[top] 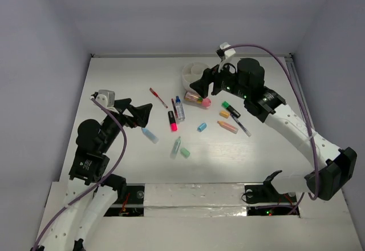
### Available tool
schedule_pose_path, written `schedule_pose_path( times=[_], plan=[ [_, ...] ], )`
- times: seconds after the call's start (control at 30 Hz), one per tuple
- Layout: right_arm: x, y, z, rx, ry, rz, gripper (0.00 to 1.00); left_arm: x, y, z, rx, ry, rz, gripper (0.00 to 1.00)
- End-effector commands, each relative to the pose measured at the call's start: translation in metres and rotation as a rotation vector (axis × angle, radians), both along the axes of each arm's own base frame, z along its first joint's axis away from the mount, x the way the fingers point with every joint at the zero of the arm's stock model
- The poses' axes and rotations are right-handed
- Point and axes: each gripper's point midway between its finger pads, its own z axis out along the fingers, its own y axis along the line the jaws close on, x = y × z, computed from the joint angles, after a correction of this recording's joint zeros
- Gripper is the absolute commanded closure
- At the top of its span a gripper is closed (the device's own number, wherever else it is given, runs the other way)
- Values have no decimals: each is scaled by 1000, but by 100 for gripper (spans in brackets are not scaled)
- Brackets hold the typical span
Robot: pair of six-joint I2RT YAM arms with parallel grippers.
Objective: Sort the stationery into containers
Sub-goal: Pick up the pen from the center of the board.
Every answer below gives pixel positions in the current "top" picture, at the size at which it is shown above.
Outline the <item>green black highlighter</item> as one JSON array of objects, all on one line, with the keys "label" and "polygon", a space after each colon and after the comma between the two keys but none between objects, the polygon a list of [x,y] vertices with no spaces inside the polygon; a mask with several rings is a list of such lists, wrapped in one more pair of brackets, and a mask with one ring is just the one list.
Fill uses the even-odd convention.
[{"label": "green black highlighter", "polygon": [[222,103],[222,106],[234,117],[239,118],[241,116],[241,114],[235,108],[233,108],[228,102],[224,101]]}]

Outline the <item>dark red pen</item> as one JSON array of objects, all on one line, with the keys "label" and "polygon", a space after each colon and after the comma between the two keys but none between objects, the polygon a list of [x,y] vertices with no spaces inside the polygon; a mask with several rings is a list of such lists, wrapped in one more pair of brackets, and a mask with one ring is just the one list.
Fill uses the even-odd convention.
[{"label": "dark red pen", "polygon": [[172,103],[172,107],[173,107],[173,112],[174,112],[174,115],[175,115],[175,119],[176,119],[176,123],[179,124],[179,114],[177,112],[177,108],[176,108],[176,105],[175,105],[175,100],[174,98],[171,99],[171,103]]}]

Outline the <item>dark blue pen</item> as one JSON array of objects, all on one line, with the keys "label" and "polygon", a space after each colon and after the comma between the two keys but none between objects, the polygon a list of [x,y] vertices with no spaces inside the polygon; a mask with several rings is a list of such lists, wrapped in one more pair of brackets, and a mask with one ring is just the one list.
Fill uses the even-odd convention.
[{"label": "dark blue pen", "polygon": [[244,133],[248,136],[251,137],[251,133],[248,131],[248,129],[239,121],[239,119],[237,117],[235,117],[233,114],[230,114],[232,119],[237,123],[237,125],[240,127],[240,129],[242,129],[244,131]]}]

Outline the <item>pink black highlighter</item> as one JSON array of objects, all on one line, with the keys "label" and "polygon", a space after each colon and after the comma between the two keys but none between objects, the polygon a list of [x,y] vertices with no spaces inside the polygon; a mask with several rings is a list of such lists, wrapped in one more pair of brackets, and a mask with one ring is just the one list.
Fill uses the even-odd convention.
[{"label": "pink black highlighter", "polygon": [[175,119],[175,115],[173,111],[168,111],[168,119],[169,119],[169,125],[172,132],[176,132],[178,130],[177,123]]}]

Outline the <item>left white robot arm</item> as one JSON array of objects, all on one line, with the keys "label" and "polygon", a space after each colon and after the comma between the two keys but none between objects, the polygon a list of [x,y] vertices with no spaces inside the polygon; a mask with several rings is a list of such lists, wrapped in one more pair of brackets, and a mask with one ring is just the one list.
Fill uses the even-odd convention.
[{"label": "left white robot arm", "polygon": [[125,134],[124,127],[148,124],[153,105],[134,107],[130,98],[109,104],[98,96],[91,100],[106,117],[101,123],[87,119],[78,126],[63,207],[43,228],[32,250],[85,250],[109,207],[125,199],[126,179],[113,174],[123,156],[107,171],[106,153],[118,134]]}]

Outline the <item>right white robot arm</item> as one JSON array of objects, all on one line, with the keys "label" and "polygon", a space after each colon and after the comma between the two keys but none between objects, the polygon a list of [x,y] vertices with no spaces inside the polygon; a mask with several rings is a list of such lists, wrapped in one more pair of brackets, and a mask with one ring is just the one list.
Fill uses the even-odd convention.
[{"label": "right white robot arm", "polygon": [[232,73],[229,65],[204,70],[190,87],[201,97],[226,91],[244,101],[244,107],[259,121],[280,133],[318,171],[305,176],[308,190],[329,201],[352,178],[357,153],[327,141],[290,108],[285,99],[265,86],[265,70],[258,61],[243,58]]}]

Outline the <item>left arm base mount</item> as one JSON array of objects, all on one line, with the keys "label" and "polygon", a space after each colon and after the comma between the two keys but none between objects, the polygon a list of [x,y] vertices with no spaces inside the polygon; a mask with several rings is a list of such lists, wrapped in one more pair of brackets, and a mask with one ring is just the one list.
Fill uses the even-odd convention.
[{"label": "left arm base mount", "polygon": [[145,185],[128,184],[123,198],[118,198],[104,217],[143,217]]}]

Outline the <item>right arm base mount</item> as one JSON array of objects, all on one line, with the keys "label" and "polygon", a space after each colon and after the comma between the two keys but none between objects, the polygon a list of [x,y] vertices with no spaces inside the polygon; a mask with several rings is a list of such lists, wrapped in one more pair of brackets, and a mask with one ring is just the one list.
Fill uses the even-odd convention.
[{"label": "right arm base mount", "polygon": [[267,217],[289,215],[298,202],[296,194],[279,194],[263,184],[245,185],[241,200],[246,204],[248,216]]}]

